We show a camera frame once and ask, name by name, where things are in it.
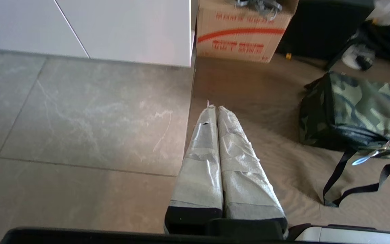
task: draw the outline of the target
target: silver duct tape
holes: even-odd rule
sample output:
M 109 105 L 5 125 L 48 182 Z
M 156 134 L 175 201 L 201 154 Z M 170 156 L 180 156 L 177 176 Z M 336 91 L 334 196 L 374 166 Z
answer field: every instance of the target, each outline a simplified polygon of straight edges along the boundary
M 219 147 L 225 215 L 235 219 L 285 218 L 285 213 L 234 113 L 219 107 Z
M 222 210 L 216 107 L 212 105 L 198 118 L 169 206 Z

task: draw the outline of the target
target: tape-wrapped leg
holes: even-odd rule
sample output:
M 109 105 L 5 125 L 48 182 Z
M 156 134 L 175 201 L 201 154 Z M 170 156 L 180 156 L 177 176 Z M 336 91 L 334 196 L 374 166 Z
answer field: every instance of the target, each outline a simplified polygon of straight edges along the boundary
M 275 220 L 285 232 L 284 211 L 237 117 L 222 106 L 218 113 L 224 216 Z
M 167 214 L 165 232 L 203 235 L 204 225 L 222 217 L 216 108 L 200 114 L 181 165 Z

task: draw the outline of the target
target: gray tile floor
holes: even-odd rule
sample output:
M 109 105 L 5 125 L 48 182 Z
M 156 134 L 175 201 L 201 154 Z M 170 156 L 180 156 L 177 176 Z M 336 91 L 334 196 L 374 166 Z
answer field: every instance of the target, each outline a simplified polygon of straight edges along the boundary
M 0 53 L 0 239 L 18 226 L 162 232 L 193 72 Z

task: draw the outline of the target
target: bag strap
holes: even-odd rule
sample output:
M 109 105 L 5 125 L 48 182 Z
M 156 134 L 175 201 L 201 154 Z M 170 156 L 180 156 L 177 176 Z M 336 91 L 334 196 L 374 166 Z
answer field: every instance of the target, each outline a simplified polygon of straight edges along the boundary
M 382 185 L 385 182 L 385 180 L 390 175 L 390 164 L 389 165 L 385 165 L 385 167 L 383 168 L 382 172 L 380 173 L 380 179 L 379 179 L 378 183 L 365 185 L 365 186 L 361 186 L 361 187 L 355 187 L 355 188 L 346 190 L 344 192 L 344 194 L 340 198 L 338 198 L 338 199 L 336 199 L 334 201 L 326 200 L 326 193 L 330 190 L 330 188 L 333 186 L 333 184 L 335 182 L 337 182 L 337 180 L 341 176 L 342 172 L 344 171 L 345 165 L 347 165 L 347 161 L 355 153 L 356 153 L 355 149 L 352 149 L 352 148 L 347 149 L 345 151 L 345 153 L 342 155 L 342 158 L 339 161 L 338 165 L 336 165 L 336 168 L 333 171 L 332 176 L 329 178 L 328 182 L 326 183 L 326 185 L 325 185 L 325 187 L 323 189 L 323 203 L 324 203 L 324 205 L 329 206 L 329 207 L 339 207 L 339 204 L 341 203 L 341 201 L 344 198 L 346 198 L 348 195 L 350 195 L 350 194 L 378 191 L 382 187 Z
M 311 91 L 322 79 L 323 79 L 323 77 L 318 78 L 318 79 L 314 80 L 313 82 L 304 85 L 303 88 L 305 88 L 306 90 Z

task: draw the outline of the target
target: cabinet door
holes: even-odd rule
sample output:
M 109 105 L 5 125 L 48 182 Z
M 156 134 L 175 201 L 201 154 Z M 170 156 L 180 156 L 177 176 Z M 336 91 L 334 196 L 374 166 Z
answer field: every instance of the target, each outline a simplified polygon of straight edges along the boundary
M 54 0 L 0 0 L 0 49 L 88 57 Z
M 57 2 L 90 58 L 190 65 L 190 0 Z

